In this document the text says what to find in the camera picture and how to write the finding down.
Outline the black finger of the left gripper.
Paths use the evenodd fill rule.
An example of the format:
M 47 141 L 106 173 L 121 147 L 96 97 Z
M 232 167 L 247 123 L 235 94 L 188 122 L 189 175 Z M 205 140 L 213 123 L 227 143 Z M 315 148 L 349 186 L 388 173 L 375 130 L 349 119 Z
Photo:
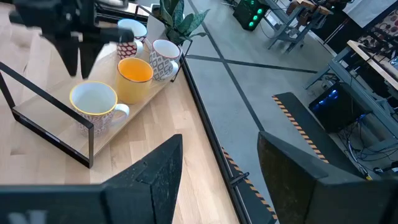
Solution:
M 103 42 L 80 42 L 80 62 L 82 78 L 90 76 L 97 56 L 103 48 Z
M 56 48 L 69 75 L 75 77 L 78 65 L 78 38 L 53 39 L 50 42 Z

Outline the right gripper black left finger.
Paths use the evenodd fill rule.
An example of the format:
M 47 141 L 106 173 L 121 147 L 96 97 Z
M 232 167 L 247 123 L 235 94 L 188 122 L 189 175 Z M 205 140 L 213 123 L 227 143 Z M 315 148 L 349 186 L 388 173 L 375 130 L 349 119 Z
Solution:
M 182 176 L 183 137 L 174 134 L 104 182 L 107 223 L 172 223 Z

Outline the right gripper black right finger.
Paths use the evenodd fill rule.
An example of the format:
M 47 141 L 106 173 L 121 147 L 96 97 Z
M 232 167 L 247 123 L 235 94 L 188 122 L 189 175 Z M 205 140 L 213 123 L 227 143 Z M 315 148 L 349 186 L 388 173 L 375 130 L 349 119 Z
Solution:
M 397 224 L 397 179 L 365 180 L 265 131 L 257 152 L 281 223 Z

